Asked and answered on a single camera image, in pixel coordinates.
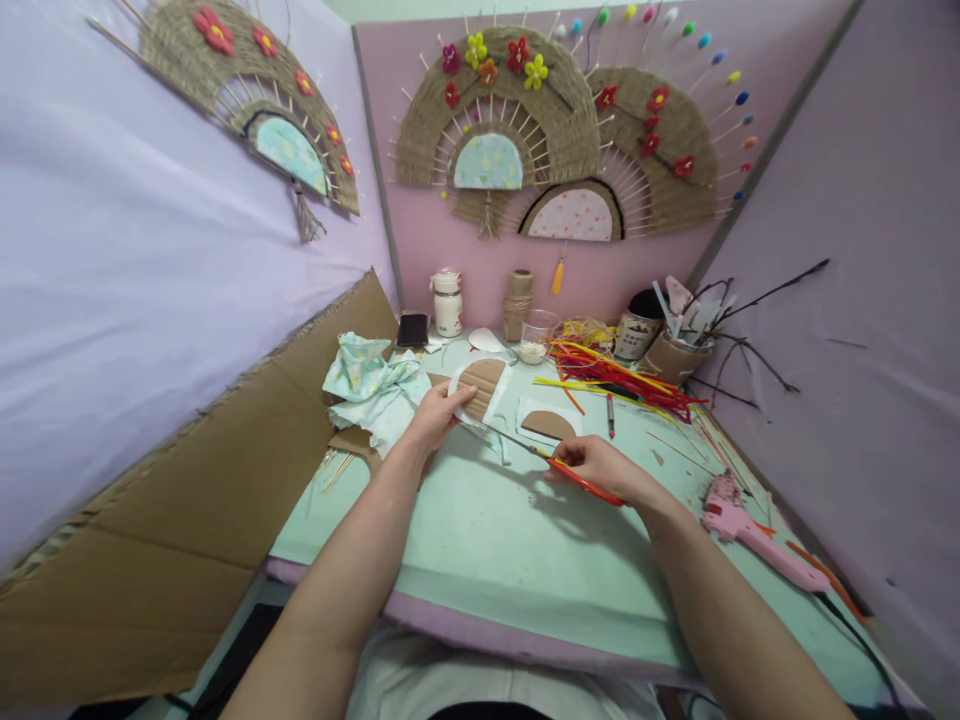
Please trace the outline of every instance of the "smartphone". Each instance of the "smartphone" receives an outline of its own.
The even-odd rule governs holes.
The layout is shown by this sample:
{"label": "smartphone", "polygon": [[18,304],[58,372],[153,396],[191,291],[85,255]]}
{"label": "smartphone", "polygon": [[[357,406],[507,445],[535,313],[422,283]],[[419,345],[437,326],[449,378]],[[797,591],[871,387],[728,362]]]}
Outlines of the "smartphone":
{"label": "smartphone", "polygon": [[429,318],[423,313],[409,313],[400,316],[400,331],[397,333],[397,347],[421,347],[427,344]]}

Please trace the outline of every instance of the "pink glue gun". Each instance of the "pink glue gun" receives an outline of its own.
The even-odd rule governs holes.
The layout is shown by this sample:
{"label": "pink glue gun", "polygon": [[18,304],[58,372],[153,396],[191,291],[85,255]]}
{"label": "pink glue gun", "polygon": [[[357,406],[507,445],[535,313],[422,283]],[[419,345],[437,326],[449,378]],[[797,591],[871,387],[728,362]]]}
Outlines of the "pink glue gun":
{"label": "pink glue gun", "polygon": [[719,537],[723,542],[740,540],[801,590],[825,593],[830,589],[826,575],[797,555],[788,553],[760,529],[743,509],[740,488],[729,475],[714,478],[703,504],[700,522],[711,536]]}

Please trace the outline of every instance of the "light blue table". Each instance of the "light blue table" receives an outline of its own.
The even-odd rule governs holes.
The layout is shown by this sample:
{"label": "light blue table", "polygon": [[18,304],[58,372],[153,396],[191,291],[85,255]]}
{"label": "light blue table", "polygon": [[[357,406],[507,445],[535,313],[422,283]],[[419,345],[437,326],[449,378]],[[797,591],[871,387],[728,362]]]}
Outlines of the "light blue table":
{"label": "light blue table", "polygon": [[[452,343],[445,357],[426,356],[424,367],[450,375],[468,356],[469,343],[464,339]],[[557,407],[570,406],[559,388],[534,385],[537,376],[554,379],[556,370],[549,363],[515,368],[498,408],[509,419],[510,431],[521,394]],[[579,392],[576,397],[586,411],[584,432],[606,436],[605,396]],[[699,433],[619,400],[615,412],[614,445],[699,515],[712,475],[648,432],[719,471]],[[709,460],[704,462],[692,444]],[[421,615],[426,607],[438,617],[445,616],[444,630],[436,634],[460,644],[491,649],[469,637],[450,638],[450,615],[477,621],[480,627],[516,628],[533,633],[531,637],[553,638],[634,661],[639,667],[669,668],[679,671],[677,677],[683,673],[689,677],[694,666],[636,513],[607,505],[572,485],[544,483],[545,464],[519,448],[512,460],[504,467],[491,449],[465,430],[451,434],[420,492],[388,613],[413,622],[406,617],[415,614],[409,609],[412,606],[404,605],[413,598],[425,601],[419,607]],[[748,473],[739,459],[735,464],[741,473]],[[316,557],[369,479],[364,463],[356,461],[328,493],[321,493],[339,465],[335,459],[307,487],[272,556],[304,565]],[[765,512],[757,503],[751,501],[748,509],[766,524]],[[797,542],[778,515],[774,526],[779,542]],[[856,641],[751,551],[733,544],[724,546],[724,552],[784,620],[840,695],[850,703],[873,705],[880,678]],[[842,606],[839,598],[835,602]],[[423,628],[420,620],[414,624]],[[585,669],[603,666],[587,665]],[[656,672],[651,675],[663,677]]]}

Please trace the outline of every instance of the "crumpled fabric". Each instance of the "crumpled fabric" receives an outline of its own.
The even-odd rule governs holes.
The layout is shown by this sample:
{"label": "crumpled fabric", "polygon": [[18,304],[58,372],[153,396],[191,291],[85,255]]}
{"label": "crumpled fabric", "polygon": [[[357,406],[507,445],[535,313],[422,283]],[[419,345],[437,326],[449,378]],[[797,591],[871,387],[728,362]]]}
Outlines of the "crumpled fabric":
{"label": "crumpled fabric", "polygon": [[381,457],[400,439],[431,387],[416,356],[383,359],[389,340],[367,340],[354,333],[340,336],[340,350],[323,389],[345,399],[330,408],[337,428],[359,425],[370,432],[370,447]]}

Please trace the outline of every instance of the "white bottle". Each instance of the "white bottle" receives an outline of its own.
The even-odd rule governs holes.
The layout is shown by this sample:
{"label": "white bottle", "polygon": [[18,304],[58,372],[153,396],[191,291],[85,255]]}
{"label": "white bottle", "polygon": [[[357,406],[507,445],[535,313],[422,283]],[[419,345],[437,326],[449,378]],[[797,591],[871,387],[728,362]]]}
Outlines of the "white bottle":
{"label": "white bottle", "polygon": [[460,295],[460,273],[453,268],[443,268],[430,278],[433,292],[433,321],[437,332],[443,337],[456,337],[463,332],[460,317],[463,315],[463,297]]}

